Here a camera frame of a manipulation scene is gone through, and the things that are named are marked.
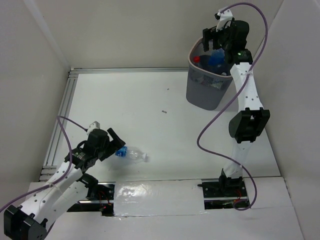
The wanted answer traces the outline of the blue label bottle white cap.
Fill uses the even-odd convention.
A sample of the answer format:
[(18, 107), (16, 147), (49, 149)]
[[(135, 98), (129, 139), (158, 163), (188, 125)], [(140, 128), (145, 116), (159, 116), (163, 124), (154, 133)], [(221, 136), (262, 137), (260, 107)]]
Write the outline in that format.
[(148, 156), (145, 152), (140, 149), (131, 146), (123, 146), (121, 149), (116, 151), (115, 155), (118, 158), (126, 159), (135, 162), (147, 162)]

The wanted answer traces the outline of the red label water bottle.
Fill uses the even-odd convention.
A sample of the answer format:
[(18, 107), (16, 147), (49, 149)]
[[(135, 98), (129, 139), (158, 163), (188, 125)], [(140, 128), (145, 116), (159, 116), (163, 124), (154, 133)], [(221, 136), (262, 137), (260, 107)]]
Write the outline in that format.
[(193, 57), (193, 64), (197, 67), (197, 68), (201, 68), (201, 58), (199, 56), (194, 56)]

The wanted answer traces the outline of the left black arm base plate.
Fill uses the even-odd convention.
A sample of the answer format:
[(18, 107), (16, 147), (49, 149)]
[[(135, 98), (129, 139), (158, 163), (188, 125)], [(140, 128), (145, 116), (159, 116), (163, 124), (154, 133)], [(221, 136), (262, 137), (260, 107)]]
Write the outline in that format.
[(115, 184), (99, 183), (94, 196), (79, 200), (72, 205), (68, 213), (100, 213), (104, 217), (114, 216)]

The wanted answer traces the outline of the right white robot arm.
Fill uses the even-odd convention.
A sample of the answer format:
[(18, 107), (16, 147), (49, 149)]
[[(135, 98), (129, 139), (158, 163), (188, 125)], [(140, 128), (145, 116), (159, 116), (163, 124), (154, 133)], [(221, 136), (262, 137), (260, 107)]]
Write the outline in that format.
[(224, 61), (230, 65), (230, 74), (236, 88), (238, 112), (228, 124), (228, 132), (234, 140), (231, 160), (220, 175), (218, 190), (223, 196), (230, 196), (236, 184), (243, 177), (243, 165), (253, 142), (261, 135), (270, 111), (264, 109), (255, 84), (253, 57), (246, 48), (249, 24), (233, 17), (220, 19), (217, 26), (203, 30), (203, 49), (209, 50), (209, 41), (213, 49), (223, 49)]

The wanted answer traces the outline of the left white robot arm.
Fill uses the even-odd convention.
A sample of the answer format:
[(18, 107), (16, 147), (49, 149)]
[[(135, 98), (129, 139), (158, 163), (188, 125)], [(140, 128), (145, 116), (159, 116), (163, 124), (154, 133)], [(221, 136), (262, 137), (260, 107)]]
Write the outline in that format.
[(56, 220), (76, 202), (97, 197), (99, 181), (87, 170), (125, 144), (112, 128), (90, 130), (87, 139), (67, 154), (55, 174), (29, 193), (29, 199), (19, 206), (10, 203), (5, 207), (4, 234), (12, 240), (45, 239)]

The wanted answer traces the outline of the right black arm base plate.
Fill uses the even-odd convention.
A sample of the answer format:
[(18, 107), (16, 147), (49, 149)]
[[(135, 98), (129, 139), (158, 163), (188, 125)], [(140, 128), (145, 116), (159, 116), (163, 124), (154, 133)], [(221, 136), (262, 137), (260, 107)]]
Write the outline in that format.
[(244, 181), (226, 190), (221, 190), (217, 179), (202, 181), (197, 187), (202, 189), (205, 210), (232, 209), (233, 204), (244, 209), (250, 205)]

